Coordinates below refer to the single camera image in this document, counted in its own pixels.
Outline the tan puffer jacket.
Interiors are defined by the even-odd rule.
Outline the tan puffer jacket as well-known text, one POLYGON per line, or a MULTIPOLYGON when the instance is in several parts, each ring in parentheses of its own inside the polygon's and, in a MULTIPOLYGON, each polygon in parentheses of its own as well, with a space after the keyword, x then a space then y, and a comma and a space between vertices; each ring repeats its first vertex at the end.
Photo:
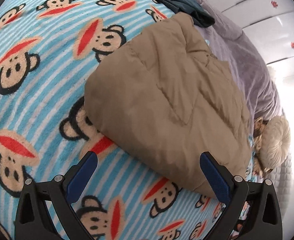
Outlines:
POLYGON ((187 190, 213 196, 200 165, 208 151, 244 176, 250 113, 229 64, 182 12, 105 57, 85 84, 86 114, 103 135, 187 190))

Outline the grey quilted headboard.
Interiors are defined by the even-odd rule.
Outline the grey quilted headboard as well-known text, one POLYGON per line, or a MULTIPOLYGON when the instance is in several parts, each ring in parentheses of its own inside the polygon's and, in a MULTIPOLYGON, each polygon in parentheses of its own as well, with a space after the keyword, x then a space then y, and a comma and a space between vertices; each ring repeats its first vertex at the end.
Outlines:
POLYGON ((290 191, 293 184, 290 153, 288 153, 286 160, 281 166, 275 168, 268 175, 268 178, 273 182, 280 206, 281 217, 283 218, 289 205, 290 191))

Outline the round cream pleated cushion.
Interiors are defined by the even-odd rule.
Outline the round cream pleated cushion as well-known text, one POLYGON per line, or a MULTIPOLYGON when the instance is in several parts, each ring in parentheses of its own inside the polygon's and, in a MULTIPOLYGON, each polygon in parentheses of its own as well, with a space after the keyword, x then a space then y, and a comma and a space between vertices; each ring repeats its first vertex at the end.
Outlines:
POLYGON ((290 127, 284 116, 273 117, 262 132, 259 160, 264 168, 273 170, 286 160, 290 148, 290 127))

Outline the blue monkey print blanket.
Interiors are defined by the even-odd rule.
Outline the blue monkey print blanket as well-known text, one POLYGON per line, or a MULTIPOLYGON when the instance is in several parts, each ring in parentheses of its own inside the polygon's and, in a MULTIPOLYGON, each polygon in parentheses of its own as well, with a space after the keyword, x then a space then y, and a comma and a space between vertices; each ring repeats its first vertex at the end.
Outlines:
POLYGON ((131 157, 85 116, 86 79, 172 10, 155 0, 5 0, 0 6, 0 231, 19 197, 87 151, 98 166, 73 205, 92 239, 203 239, 224 210, 131 157))

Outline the purple quilted duvet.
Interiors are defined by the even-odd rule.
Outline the purple quilted duvet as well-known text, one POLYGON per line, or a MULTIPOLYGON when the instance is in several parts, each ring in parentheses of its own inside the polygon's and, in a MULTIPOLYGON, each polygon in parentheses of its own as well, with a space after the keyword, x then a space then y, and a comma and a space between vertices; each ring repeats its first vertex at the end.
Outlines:
POLYGON ((208 28, 196 27, 209 42, 213 54, 229 63, 233 79, 243 92, 250 112, 249 129, 254 131, 254 121, 262 117, 270 120, 282 114, 280 97, 268 68, 258 50, 243 30, 212 6, 207 0, 196 0, 214 19, 208 28))

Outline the white wardrobe doors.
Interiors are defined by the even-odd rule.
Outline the white wardrobe doors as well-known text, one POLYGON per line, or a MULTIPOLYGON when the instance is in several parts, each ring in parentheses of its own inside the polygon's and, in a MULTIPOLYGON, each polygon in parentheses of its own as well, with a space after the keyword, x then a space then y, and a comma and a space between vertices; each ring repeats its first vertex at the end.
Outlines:
POLYGON ((293 0, 208 0, 242 28, 277 79, 294 76, 293 0))

